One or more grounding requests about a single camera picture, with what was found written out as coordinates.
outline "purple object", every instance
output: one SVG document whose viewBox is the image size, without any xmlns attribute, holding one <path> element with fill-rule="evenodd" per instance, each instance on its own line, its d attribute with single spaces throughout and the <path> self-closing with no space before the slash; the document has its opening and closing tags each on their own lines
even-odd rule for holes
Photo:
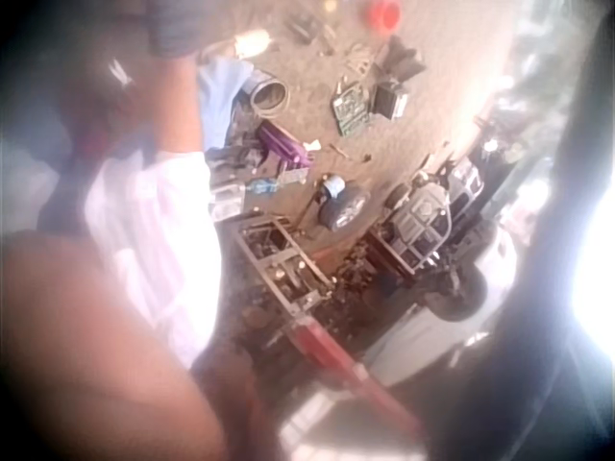
<svg viewBox="0 0 615 461">
<path fill-rule="evenodd" d="M 269 120 L 264 120 L 260 124 L 257 129 L 257 136 L 269 151 L 275 153 L 282 160 L 288 161 L 298 168 L 311 165 L 312 160 L 304 146 Z"/>
</svg>

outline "dirt ground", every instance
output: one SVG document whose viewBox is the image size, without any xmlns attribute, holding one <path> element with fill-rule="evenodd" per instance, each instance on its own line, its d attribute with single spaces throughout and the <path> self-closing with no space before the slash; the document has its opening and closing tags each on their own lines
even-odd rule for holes
<svg viewBox="0 0 615 461">
<path fill-rule="evenodd" d="M 361 236 L 380 215 L 390 190 L 406 180 L 428 154 L 435 154 L 433 166 L 450 152 L 460 154 L 477 133 L 472 122 L 488 101 L 497 77 L 502 73 L 512 39 L 519 2 L 503 0 L 404 0 L 402 20 L 397 34 L 404 44 L 422 54 L 428 69 L 407 84 L 409 101 L 403 118 L 391 122 L 372 116 L 360 133 L 341 138 L 332 117 L 331 98 L 337 82 L 346 76 L 349 83 L 360 80 L 345 67 L 346 51 L 362 43 L 374 54 L 385 38 L 370 32 L 363 21 L 363 3 L 337 2 L 334 13 L 321 13 L 336 32 L 333 56 L 322 56 L 325 47 L 316 40 L 306 46 L 284 26 L 287 12 L 296 9 L 298 0 L 278 0 L 266 4 L 254 0 L 229 6 L 219 17 L 232 17 L 230 30 L 266 27 L 275 39 L 273 51 L 254 59 L 257 68 L 276 75 L 290 88 L 290 104 L 277 119 L 302 141 L 319 139 L 325 149 L 316 153 L 307 184 L 290 185 L 271 198 L 250 197 L 248 206 L 258 206 L 291 220 L 306 206 L 314 190 L 314 181 L 335 173 L 346 181 L 356 181 L 371 191 L 372 199 L 349 228 L 332 233 L 317 225 L 317 207 L 313 206 L 303 223 L 307 238 L 303 245 L 325 265 Z M 320 2 L 308 2 L 318 11 Z M 362 81 L 371 89 L 374 69 Z M 350 161 L 328 149 L 334 143 L 349 156 L 367 163 Z M 275 175 L 271 158 L 259 176 Z"/>
</svg>

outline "white shirt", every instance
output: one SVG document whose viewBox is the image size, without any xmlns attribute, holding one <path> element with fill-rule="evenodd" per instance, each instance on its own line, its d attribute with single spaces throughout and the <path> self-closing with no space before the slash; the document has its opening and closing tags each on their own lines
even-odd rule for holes
<svg viewBox="0 0 615 461">
<path fill-rule="evenodd" d="M 221 256 L 201 152 L 110 158 L 86 199 L 86 222 L 134 308 L 189 368 L 211 338 Z"/>
</svg>

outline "blue cloth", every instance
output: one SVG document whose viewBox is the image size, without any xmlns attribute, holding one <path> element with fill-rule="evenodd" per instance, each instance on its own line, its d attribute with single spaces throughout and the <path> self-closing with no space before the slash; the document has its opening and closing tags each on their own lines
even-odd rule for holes
<svg viewBox="0 0 615 461">
<path fill-rule="evenodd" d="M 225 146 L 233 99 L 253 70 L 251 62 L 223 57 L 213 58 L 199 70 L 204 151 Z"/>
</svg>

